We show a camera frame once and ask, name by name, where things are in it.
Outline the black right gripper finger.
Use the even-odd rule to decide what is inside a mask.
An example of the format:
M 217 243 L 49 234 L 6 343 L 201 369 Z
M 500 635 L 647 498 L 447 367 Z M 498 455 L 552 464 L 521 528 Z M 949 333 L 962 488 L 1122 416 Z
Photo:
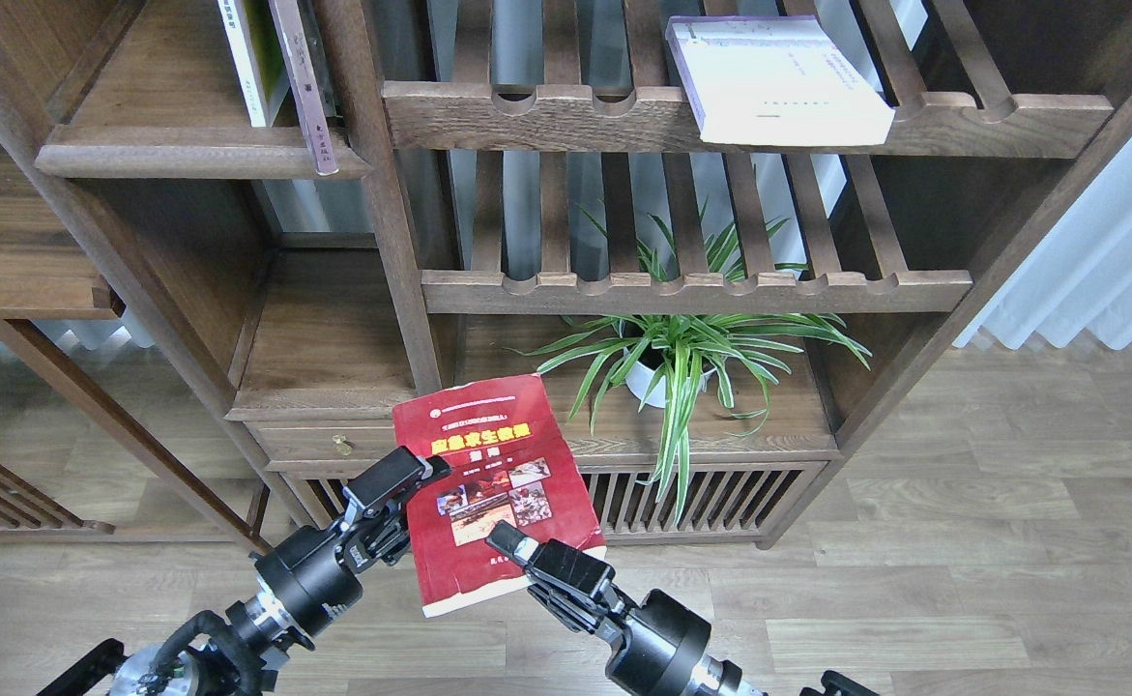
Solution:
M 539 548 L 539 542 L 534 538 L 523 534 L 517 526 L 507 521 L 499 521 L 487 534 L 486 542 L 518 567 L 525 567 Z

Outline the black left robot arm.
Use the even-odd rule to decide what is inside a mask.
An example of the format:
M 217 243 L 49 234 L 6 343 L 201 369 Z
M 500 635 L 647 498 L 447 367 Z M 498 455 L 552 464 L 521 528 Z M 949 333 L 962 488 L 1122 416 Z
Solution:
M 45 693 L 83 695 L 105 677 L 113 677 L 113 695 L 274 690 L 291 645 L 314 648 L 314 637 L 362 598 L 361 574 L 406 555 L 408 502 L 449 472 L 438 455 L 397 447 L 344 486 L 346 508 L 331 526 L 295 530 L 268 555 L 256 556 L 259 591 L 251 599 L 224 615 L 194 615 L 166 641 L 130 656 L 119 641 L 101 642 Z

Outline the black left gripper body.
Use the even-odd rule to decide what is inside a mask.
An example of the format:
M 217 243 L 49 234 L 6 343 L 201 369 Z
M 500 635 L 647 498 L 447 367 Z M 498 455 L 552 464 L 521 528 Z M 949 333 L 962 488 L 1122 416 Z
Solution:
M 252 637 L 310 639 L 352 608 L 363 572 L 406 555 L 406 506 L 428 483 L 430 459 L 397 447 L 344 486 L 346 508 L 328 529 L 299 529 L 261 556 Z

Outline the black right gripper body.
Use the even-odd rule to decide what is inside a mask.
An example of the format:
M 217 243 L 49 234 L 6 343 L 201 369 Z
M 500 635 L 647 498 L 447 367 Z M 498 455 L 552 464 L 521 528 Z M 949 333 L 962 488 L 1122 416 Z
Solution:
M 615 586 L 614 567 L 557 540 L 525 542 L 529 592 L 571 631 L 611 647 L 604 674 L 632 695 L 711 695 L 711 625 L 652 590 L 633 602 Z

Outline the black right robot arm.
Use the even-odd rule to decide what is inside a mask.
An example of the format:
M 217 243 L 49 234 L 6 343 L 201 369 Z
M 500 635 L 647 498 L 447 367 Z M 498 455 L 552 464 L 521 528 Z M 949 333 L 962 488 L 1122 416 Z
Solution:
M 611 656 L 606 678 L 632 695 L 763 695 L 740 665 L 707 652 L 711 622 L 653 588 L 635 602 L 612 565 L 556 538 L 539 542 L 507 521 L 487 538 L 518 565 L 529 594 L 571 631 L 595 635 Z

